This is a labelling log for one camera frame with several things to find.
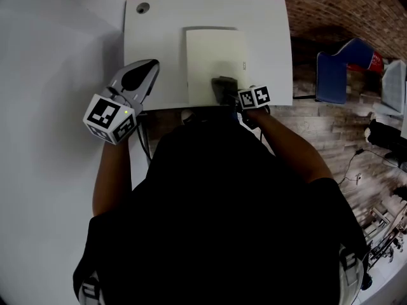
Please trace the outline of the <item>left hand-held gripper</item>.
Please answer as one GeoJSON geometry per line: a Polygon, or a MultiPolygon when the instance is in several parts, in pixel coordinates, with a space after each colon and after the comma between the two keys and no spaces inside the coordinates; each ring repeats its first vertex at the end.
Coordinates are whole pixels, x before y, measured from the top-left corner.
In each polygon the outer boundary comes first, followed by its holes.
{"type": "Polygon", "coordinates": [[[139,60],[120,69],[109,86],[95,94],[83,122],[96,137],[118,145],[137,128],[142,103],[160,71],[157,60],[139,60]]]}

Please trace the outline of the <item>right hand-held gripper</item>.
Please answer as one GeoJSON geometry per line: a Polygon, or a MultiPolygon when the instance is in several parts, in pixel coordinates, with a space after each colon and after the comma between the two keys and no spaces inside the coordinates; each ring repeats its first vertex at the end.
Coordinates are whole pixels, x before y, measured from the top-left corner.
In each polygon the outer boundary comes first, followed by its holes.
{"type": "Polygon", "coordinates": [[[270,94],[265,85],[252,86],[245,90],[227,91],[226,95],[221,97],[220,105],[237,106],[237,112],[242,116],[242,122],[249,129],[256,129],[257,124],[253,123],[247,117],[247,110],[265,108],[270,113],[268,103],[270,102],[270,94]]]}

